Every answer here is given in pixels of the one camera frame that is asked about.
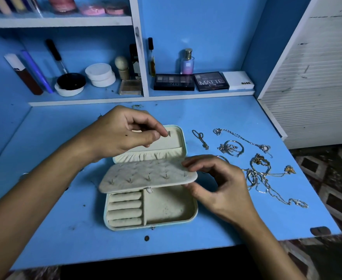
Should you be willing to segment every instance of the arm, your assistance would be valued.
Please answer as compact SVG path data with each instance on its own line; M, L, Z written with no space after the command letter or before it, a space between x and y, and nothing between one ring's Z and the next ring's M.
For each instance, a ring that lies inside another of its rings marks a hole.
M306 279L259 217L241 169L213 155L190 157L183 165L215 178L219 187L214 193L196 182L186 187L207 209L236 228L265 279Z
M161 135L166 137L168 133L148 113L117 106L17 183L0 199L0 278L81 168L136 146L148 146Z

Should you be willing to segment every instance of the blue desk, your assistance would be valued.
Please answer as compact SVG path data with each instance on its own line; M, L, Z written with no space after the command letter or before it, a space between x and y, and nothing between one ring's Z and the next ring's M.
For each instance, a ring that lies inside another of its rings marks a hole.
M182 127L189 156L220 155L216 148L227 140L235 139L228 133L216 136L212 132L214 128L227 128L249 141L270 145L274 158L266 158L271 162L272 171L281 173L290 164L297 172L282 178L270 177L271 186L284 199L300 199L309 205L308 209L288 206L269 194L251 190L250 195L259 215L275 237L278 240L312 237L310 228L318 226L327 226L332 234L340 233L253 96L124 105L147 110L164 125ZM116 104L108 103L32 108L0 156L0 197L16 184L21 174L29 172L59 145L114 106ZM192 130L204 133L209 150L202 147ZM239 158L225 157L232 164L246 169L250 159L262 152L255 146L240 142L245 147L244 154ZM98 192L97 186L112 164L111 159L103 159L87 166L77 175L13 269L233 246L241 242L230 225L202 205L199 205L199 213L190 223L156 227L154 230L110 231L103 223L106 196ZM208 174L200 173L198 181L208 189L216 187ZM144 240L146 235L150 237L149 241Z

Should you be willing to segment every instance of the white wall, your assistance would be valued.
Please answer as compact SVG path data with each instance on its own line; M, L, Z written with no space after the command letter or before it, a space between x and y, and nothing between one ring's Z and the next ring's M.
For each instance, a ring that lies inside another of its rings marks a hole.
M342 143L342 0L318 0L262 102L289 149Z

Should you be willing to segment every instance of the blue pen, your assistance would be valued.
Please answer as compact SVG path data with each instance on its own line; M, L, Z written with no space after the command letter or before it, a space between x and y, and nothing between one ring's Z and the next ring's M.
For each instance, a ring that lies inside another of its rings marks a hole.
M52 87L49 85L47 79L45 78L45 76L43 75L42 71L40 70L40 68L38 67L38 65L35 63L35 61L32 59L31 55L29 54L28 51L26 50L22 50L21 51L23 54L24 59L26 60L26 62L28 63L28 65L30 66L31 70L35 73L35 75L37 76L37 78L41 81L41 83L45 86L45 89L47 90L47 92L49 93L53 93L53 89Z

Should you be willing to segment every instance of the pink round container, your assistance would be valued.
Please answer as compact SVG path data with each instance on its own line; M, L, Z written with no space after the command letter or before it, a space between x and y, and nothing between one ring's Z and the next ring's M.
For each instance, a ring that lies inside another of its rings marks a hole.
M49 3L58 13L68 13L76 9L74 0L49 0Z
M104 7L100 5L85 5L81 6L80 12L86 16L98 16L105 13Z
M110 3L106 6L105 11L107 14L120 15L124 14L127 9L127 4L124 2Z

